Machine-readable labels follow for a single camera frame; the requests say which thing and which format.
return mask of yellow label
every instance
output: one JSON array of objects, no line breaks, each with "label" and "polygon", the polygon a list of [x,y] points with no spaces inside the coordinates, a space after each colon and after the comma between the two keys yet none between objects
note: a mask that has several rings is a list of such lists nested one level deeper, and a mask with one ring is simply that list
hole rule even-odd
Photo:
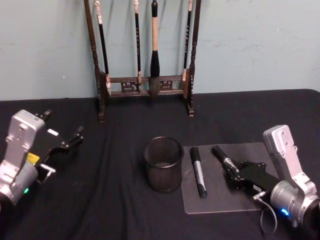
[{"label": "yellow label", "polygon": [[35,165],[39,159],[40,159],[39,156],[34,155],[31,152],[28,153],[28,157],[26,158],[26,160],[33,165]]}]

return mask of brush handle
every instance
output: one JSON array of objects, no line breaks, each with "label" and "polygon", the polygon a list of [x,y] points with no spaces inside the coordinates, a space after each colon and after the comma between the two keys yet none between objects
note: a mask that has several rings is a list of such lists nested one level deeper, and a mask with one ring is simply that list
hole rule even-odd
[{"label": "brush handle", "polygon": [[104,69],[105,69],[105,74],[108,75],[109,74],[109,67],[108,67],[108,58],[107,58],[107,50],[106,50],[106,42],[105,42],[105,35],[104,35],[104,27],[103,27],[103,22],[102,22],[100,2],[98,0],[96,0],[94,4],[96,7],[96,15],[98,18],[98,23],[99,23],[99,32],[100,32],[100,39],[101,39],[101,46],[102,46]]},{"label": "brush handle", "polygon": [[140,28],[139,28],[139,2],[134,0],[134,15],[135,15],[135,36],[136,36],[136,55],[138,62],[138,72],[141,72],[141,58],[140,58]]},{"label": "brush handle", "polygon": [[152,10],[152,56],[150,65],[150,76],[152,78],[159,77],[160,63],[158,55],[158,3],[153,0],[151,4]]},{"label": "brush handle", "polygon": [[187,68],[188,59],[188,47],[189,47],[189,33],[190,33],[190,22],[191,22],[191,11],[192,11],[192,0],[189,0],[188,5],[188,19],[186,24],[186,34],[185,34],[185,48],[184,48],[184,63],[183,68]]},{"label": "brush handle", "polygon": [[158,3],[153,0],[152,10],[152,50],[158,51]]}]

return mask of pen holder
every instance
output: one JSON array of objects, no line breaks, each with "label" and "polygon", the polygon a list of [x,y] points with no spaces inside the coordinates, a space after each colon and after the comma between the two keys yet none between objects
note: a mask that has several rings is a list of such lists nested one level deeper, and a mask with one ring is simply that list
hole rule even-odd
[{"label": "pen holder", "polygon": [[156,137],[144,149],[149,185],[159,193],[168,193],[180,186],[184,148],[169,137]]}]

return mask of light blue wall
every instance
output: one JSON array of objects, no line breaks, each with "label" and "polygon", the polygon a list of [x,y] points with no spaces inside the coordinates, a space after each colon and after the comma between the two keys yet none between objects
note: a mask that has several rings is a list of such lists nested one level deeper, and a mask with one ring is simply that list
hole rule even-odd
[{"label": "light blue wall", "polygon": [[[112,77],[137,74],[133,2],[101,0]],[[139,2],[148,75],[151,0]],[[188,0],[158,4],[161,74],[181,74]],[[319,0],[202,0],[195,93],[298,88],[320,91]],[[0,100],[95,95],[83,0],[0,1]]]}]

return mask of brush rack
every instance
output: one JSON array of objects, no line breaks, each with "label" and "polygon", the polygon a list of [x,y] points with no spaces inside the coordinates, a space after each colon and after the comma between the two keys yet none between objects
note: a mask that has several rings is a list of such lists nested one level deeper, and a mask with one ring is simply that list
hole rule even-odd
[{"label": "brush rack", "polygon": [[[105,122],[105,111],[106,105],[109,98],[121,98],[121,97],[132,97],[132,96],[149,96],[148,90],[138,90],[138,77],[110,77],[111,84],[120,83],[121,91],[112,91],[109,96],[106,87],[106,73],[101,71],[99,68],[96,38],[93,28],[93,21],[91,17],[91,9],[89,0],[84,1],[84,10],[87,22],[87,28],[89,33],[89,40],[92,50],[93,64],[94,64],[94,76],[98,93],[98,104],[99,113],[98,120],[100,123]],[[185,105],[190,117],[195,115],[194,110],[194,82],[195,82],[195,60],[196,50],[198,43],[199,23],[200,23],[200,12],[201,12],[201,0],[195,0],[195,12],[193,22],[193,33],[192,33],[192,50],[191,60],[189,68],[186,70],[186,80],[182,85],[182,88],[173,88],[173,81],[182,82],[182,75],[172,76],[160,76],[161,88],[159,95],[183,95],[185,99]],[[142,83],[149,82],[148,76],[142,77]]]}]

